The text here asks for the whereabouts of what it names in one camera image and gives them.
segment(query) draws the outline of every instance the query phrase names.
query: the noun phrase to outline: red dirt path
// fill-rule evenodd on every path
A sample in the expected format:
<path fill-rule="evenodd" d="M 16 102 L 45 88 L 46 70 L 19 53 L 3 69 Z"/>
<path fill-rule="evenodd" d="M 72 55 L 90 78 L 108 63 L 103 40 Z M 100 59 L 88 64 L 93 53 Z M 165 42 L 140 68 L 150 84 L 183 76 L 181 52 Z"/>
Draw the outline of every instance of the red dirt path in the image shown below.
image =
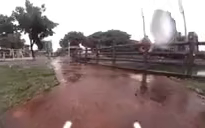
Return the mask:
<path fill-rule="evenodd" d="M 141 94 L 140 75 L 96 66 L 63 66 L 62 85 L 6 113 L 5 128 L 205 128 L 205 101 L 166 77 L 149 76 Z"/>

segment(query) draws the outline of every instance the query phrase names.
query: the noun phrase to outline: overcast sky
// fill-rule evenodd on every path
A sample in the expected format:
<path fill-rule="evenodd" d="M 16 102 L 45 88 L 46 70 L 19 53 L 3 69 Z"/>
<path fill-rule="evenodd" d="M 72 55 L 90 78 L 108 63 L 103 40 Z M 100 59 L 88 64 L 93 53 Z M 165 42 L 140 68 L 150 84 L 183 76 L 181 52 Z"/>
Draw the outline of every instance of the overcast sky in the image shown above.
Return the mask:
<path fill-rule="evenodd" d="M 81 31 L 86 36 L 96 31 L 119 29 L 140 40 L 143 36 L 141 8 L 144 8 L 146 31 L 150 35 L 150 22 L 155 9 L 172 13 L 178 31 L 184 32 L 182 16 L 177 0 L 30 0 L 35 5 L 46 5 L 45 14 L 59 23 L 56 34 L 49 37 L 53 48 L 69 31 Z M 205 0 L 182 0 L 188 31 L 195 31 L 199 40 L 205 41 Z M 10 15 L 16 6 L 24 6 L 25 0 L 0 0 L 0 14 Z"/>

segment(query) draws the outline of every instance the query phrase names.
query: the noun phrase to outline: green foliage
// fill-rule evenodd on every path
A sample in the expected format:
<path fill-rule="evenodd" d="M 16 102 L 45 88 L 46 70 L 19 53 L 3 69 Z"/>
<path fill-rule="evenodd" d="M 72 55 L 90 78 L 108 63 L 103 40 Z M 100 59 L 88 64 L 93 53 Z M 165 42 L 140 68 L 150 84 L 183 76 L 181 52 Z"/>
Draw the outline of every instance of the green foliage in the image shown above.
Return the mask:
<path fill-rule="evenodd" d="M 130 43 L 130 35 L 120 30 L 108 30 L 106 32 L 95 32 L 88 36 L 90 42 L 94 45 L 100 43 L 104 46 L 111 46 L 113 43 L 116 45 Z"/>
<path fill-rule="evenodd" d="M 45 5 L 34 6 L 29 0 L 26 0 L 25 7 L 16 7 L 12 14 L 19 23 L 18 29 L 29 35 L 32 53 L 33 45 L 36 44 L 38 49 L 42 49 L 43 42 L 41 40 L 52 36 L 53 29 L 58 25 L 43 15 L 45 11 Z"/>
<path fill-rule="evenodd" d="M 24 39 L 21 39 L 20 33 L 8 34 L 0 37 L 0 47 L 20 49 L 23 48 L 25 43 Z"/>
<path fill-rule="evenodd" d="M 60 46 L 65 48 L 68 47 L 68 42 L 70 42 L 70 46 L 78 46 L 80 43 L 84 43 L 86 41 L 86 37 L 82 32 L 72 31 L 67 33 L 64 38 L 62 38 L 59 42 Z"/>
<path fill-rule="evenodd" d="M 60 46 L 68 47 L 68 41 L 71 46 L 78 46 L 82 43 L 84 46 L 95 48 L 97 44 L 111 46 L 112 44 L 130 43 L 130 35 L 120 30 L 108 30 L 106 32 L 95 32 L 85 37 L 81 32 L 69 32 L 59 42 Z"/>

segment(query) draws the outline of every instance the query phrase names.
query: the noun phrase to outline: grass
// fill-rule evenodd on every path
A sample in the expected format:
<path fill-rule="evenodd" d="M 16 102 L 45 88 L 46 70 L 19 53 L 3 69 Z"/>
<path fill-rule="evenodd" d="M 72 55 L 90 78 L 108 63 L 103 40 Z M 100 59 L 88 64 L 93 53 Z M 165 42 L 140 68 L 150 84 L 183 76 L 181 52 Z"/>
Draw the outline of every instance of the grass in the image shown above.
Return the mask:
<path fill-rule="evenodd" d="M 58 85 L 53 69 L 0 66 L 0 114 Z"/>
<path fill-rule="evenodd" d="M 197 81 L 197 80 L 177 80 L 173 79 L 177 82 L 183 83 L 187 88 L 205 96 L 205 82 L 204 81 Z"/>

